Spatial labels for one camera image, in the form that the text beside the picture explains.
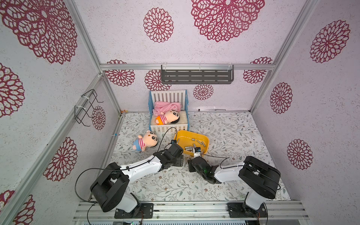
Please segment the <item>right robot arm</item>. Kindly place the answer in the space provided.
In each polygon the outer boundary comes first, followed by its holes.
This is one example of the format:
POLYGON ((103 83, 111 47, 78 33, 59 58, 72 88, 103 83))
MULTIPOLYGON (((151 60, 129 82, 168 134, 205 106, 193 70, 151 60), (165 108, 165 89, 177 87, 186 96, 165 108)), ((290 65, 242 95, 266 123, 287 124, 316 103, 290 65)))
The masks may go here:
POLYGON ((187 162, 191 173, 198 173, 210 184, 242 180, 251 188, 242 203, 227 205, 231 218, 269 218, 265 201, 275 199, 277 191, 281 189, 281 173, 278 169, 253 156, 247 156, 243 162, 227 167, 211 166, 202 157, 187 162))

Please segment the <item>yellow plastic storage box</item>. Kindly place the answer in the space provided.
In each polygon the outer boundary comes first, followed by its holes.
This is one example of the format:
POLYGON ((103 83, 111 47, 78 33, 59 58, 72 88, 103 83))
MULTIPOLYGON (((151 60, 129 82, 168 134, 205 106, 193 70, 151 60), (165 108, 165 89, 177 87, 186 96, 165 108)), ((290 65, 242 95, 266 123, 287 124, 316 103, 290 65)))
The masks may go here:
POLYGON ((198 133, 194 133, 194 132, 190 132, 190 131, 185 131, 185 130, 180 130, 177 133, 177 137, 176 140, 180 139, 179 142, 179 146, 184 150, 184 154, 190 156, 190 157, 194 157, 194 152, 192 151, 186 151, 185 147, 186 146, 192 146, 193 148, 195 147, 200 147, 202 150, 202 154, 207 154, 208 153, 208 148, 209 148, 209 138, 205 135, 202 134, 198 134, 198 133), (200 145, 197 140, 199 141, 203 141, 204 144, 206 145, 206 147, 204 147, 203 145, 200 145))

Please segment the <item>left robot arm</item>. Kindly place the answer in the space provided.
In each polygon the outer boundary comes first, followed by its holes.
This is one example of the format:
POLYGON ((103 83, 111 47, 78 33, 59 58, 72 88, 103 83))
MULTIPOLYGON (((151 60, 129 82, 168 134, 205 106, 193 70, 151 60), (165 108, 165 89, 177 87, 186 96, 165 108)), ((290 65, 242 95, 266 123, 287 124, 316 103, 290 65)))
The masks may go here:
POLYGON ((116 210, 116 218, 151 218, 146 212, 151 204, 142 206, 134 194, 126 192, 128 185, 149 174, 181 166, 182 163, 183 148, 174 143, 168 149, 133 165, 109 164, 93 182, 90 191, 102 212, 116 210))

